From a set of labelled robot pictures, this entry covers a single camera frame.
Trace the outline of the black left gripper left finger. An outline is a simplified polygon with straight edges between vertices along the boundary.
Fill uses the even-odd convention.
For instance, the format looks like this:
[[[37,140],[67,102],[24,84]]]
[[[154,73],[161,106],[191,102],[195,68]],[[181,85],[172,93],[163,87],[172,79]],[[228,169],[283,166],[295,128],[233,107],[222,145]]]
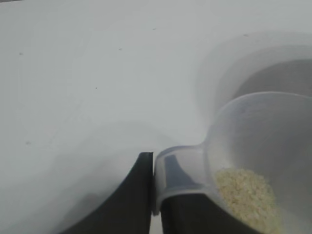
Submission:
[[[142,152],[118,188],[64,234],[148,234],[152,215],[153,153]]]

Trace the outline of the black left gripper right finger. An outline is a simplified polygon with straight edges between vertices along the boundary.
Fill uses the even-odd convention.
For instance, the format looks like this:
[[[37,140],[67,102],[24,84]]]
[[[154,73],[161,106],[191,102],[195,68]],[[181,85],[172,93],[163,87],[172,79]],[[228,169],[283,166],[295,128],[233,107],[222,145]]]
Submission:
[[[160,158],[160,214],[165,234],[255,234],[216,204],[202,156]]]

